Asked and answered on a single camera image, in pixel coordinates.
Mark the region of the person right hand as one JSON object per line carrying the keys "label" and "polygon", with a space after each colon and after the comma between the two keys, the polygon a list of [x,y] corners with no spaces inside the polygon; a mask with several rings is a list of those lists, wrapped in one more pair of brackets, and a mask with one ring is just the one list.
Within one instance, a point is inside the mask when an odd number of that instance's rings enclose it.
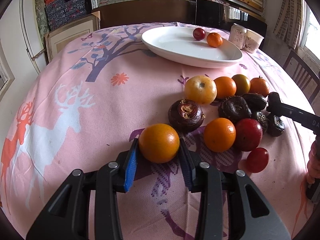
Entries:
{"label": "person right hand", "polygon": [[314,141],[311,145],[311,149],[309,152],[309,161],[307,164],[307,175],[306,179],[308,184],[313,184],[315,182],[315,179],[320,178],[320,165],[319,165],[319,160],[316,158],[316,153],[317,153],[317,145],[316,142]]}

